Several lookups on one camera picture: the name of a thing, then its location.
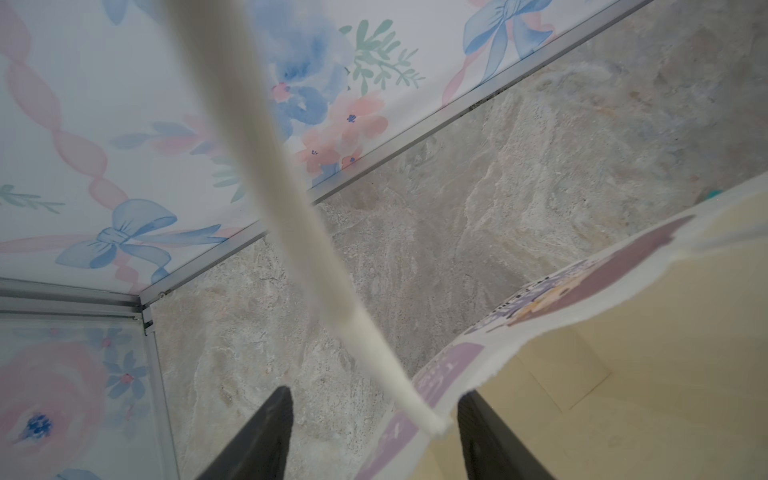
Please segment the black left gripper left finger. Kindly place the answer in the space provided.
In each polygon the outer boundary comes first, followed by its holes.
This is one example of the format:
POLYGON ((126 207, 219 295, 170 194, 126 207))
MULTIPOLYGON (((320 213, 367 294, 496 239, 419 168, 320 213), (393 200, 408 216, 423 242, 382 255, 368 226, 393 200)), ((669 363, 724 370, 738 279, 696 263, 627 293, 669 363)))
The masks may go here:
POLYGON ((293 422, 291 391, 287 386, 280 386, 198 479, 283 479, 293 422))

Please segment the white printed paper bag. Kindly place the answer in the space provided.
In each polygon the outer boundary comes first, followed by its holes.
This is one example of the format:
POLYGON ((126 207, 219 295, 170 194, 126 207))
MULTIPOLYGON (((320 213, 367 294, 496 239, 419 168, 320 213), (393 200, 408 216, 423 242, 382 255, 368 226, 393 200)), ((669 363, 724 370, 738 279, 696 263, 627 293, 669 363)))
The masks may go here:
MULTIPOLYGON (((655 1, 326 199, 349 279, 409 374, 514 291, 767 169, 767 5, 655 1)), ((538 337, 482 387, 565 479, 763 479, 767 316, 727 321, 767 248, 662 280, 692 309, 538 337)), ((271 238, 160 304, 181 474, 293 392, 290 479, 349 479, 388 398, 303 306, 271 238)))

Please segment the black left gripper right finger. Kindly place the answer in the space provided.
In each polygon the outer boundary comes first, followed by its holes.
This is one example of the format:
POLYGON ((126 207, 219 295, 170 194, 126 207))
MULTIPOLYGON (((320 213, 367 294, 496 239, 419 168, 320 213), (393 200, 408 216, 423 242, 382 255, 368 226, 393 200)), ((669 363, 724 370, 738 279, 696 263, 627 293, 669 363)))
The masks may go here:
POLYGON ((469 479, 554 480, 476 390, 460 398, 457 420, 469 479))

